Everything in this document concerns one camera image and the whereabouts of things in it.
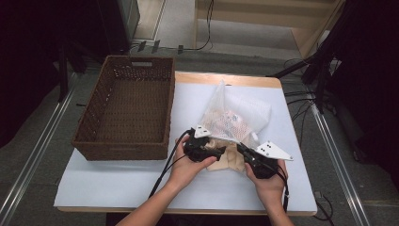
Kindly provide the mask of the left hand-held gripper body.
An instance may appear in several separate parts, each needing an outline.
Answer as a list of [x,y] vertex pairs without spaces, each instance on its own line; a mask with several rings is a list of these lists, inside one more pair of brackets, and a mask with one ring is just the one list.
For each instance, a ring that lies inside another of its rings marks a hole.
[[188,132],[189,139],[184,144],[184,154],[193,162],[201,162],[210,156],[216,156],[216,151],[207,149],[206,145],[210,142],[208,129],[202,125],[191,128]]

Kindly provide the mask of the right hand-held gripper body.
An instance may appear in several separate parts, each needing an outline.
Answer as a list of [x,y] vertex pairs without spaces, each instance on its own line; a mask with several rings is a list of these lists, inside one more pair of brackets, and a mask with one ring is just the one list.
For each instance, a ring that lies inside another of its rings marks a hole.
[[279,169],[279,160],[293,161],[294,158],[277,144],[266,141],[255,149],[248,149],[249,164],[258,179],[269,179]]

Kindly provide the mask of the cream printed garment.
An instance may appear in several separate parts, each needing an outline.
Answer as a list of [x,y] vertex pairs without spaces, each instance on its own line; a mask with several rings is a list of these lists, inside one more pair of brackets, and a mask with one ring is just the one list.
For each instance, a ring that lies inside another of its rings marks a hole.
[[252,129],[241,116],[232,111],[214,111],[205,114],[199,123],[211,133],[210,141],[205,149],[219,151],[224,148],[225,152],[207,170],[236,170],[241,172],[245,169],[244,157],[237,151],[237,144],[248,141]]

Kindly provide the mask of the white mesh laundry bag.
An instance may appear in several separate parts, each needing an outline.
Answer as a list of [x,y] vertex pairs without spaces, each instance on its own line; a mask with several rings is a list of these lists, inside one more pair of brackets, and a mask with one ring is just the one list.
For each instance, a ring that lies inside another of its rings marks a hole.
[[211,137],[242,142],[249,148],[260,145],[258,134],[271,118],[271,104],[250,97],[243,87],[227,86],[221,80],[207,104],[199,125]]

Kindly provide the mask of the brown wicker basket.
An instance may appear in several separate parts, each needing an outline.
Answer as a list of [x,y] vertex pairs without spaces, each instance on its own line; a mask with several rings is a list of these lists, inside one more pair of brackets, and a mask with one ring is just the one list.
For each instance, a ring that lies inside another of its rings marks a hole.
[[72,145],[88,161],[165,159],[174,88],[172,57],[108,56]]

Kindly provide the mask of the person's right hand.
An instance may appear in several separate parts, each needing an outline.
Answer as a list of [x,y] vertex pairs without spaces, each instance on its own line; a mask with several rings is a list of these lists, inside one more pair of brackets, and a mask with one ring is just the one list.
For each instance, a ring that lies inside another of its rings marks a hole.
[[282,207],[282,195],[285,188],[283,180],[276,174],[269,179],[258,179],[250,164],[246,163],[247,177],[255,185],[257,195],[265,209]]

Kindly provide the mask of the person's left hand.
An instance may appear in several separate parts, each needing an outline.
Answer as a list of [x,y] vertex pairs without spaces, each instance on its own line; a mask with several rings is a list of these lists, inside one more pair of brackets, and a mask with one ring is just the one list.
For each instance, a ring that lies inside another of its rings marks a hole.
[[173,160],[175,163],[171,168],[171,173],[166,182],[168,190],[179,193],[187,187],[196,175],[203,169],[215,163],[216,158],[210,156],[201,162],[193,162],[184,155],[184,144],[189,136],[184,136],[181,141],[177,142],[177,150]]

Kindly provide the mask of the white table mat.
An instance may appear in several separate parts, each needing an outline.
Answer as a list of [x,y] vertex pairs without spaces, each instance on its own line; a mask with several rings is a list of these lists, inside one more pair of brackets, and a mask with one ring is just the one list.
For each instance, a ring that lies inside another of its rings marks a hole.
[[[176,84],[170,146],[182,132],[200,121],[215,89],[215,85]],[[286,163],[290,192],[288,213],[292,216],[315,214],[310,180],[282,89],[228,85],[226,91],[271,104],[270,122],[258,134],[259,141],[271,141],[293,157]],[[54,207],[73,212],[130,211],[148,199],[164,165],[163,160],[87,161],[74,151],[58,186]],[[262,215],[264,208],[254,184],[243,172],[205,169],[179,193],[168,211]]]

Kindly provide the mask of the black metal stand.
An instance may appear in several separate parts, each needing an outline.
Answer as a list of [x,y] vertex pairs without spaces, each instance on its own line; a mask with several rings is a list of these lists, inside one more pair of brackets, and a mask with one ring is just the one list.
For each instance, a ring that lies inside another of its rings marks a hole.
[[69,91],[69,79],[67,63],[70,63],[72,69],[76,73],[83,73],[86,70],[86,63],[82,57],[84,50],[82,46],[74,40],[64,40],[58,48],[58,73],[59,73],[59,97],[58,101],[62,102]]
[[316,81],[314,103],[317,110],[323,114],[323,97],[325,85],[327,78],[330,76],[330,63],[333,58],[334,53],[331,50],[329,50],[327,47],[320,47],[313,55],[302,59],[287,69],[272,74],[272,77],[282,78],[289,73],[307,67],[306,71],[301,76],[301,81],[304,85],[310,85],[313,81]]

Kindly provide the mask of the black curtain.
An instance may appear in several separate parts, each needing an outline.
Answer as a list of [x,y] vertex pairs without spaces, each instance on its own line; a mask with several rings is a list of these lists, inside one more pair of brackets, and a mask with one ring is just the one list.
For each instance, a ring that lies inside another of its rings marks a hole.
[[357,129],[352,143],[399,190],[399,0],[347,0],[327,90]]
[[62,80],[60,53],[78,67],[82,54],[102,57],[98,9],[98,0],[0,0],[0,148]]

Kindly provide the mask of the light wooden platform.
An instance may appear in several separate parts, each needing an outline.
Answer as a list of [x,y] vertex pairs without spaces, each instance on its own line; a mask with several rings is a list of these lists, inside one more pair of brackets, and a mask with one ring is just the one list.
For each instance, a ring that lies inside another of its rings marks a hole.
[[290,27],[303,58],[332,28],[346,0],[214,0],[217,21]]

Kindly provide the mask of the dark cabinet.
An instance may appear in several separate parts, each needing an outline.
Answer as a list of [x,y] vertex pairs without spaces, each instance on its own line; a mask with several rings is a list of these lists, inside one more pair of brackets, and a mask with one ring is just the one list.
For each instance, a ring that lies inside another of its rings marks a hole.
[[140,20],[137,0],[97,0],[111,54],[130,49]]

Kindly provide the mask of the metal floor rail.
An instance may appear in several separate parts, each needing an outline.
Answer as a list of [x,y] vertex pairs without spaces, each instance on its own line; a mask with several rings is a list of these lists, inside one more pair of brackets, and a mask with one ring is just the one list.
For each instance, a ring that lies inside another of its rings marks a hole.
[[319,131],[322,135],[322,138],[327,146],[327,151],[330,156],[332,165],[335,169],[338,180],[343,189],[343,194],[351,210],[356,225],[371,226],[371,222],[368,219],[359,194],[354,186],[354,183],[352,182],[345,163],[343,162],[340,150],[338,149],[333,135],[329,130],[325,117],[320,113],[316,106],[313,106],[311,110],[318,125]]
[[74,95],[76,86],[80,82],[82,77],[81,73],[73,73],[71,81],[68,83],[70,89],[67,91],[66,96],[62,101],[59,101],[53,111],[50,119],[47,121],[44,129],[42,130],[38,141],[28,156],[22,170],[20,171],[18,178],[11,187],[7,198],[3,202],[0,208],[0,226],[8,226],[24,193],[26,192],[30,181],[32,180],[41,159],[43,158],[47,147],[52,139],[56,128],[58,127],[62,117],[67,110],[72,96]]

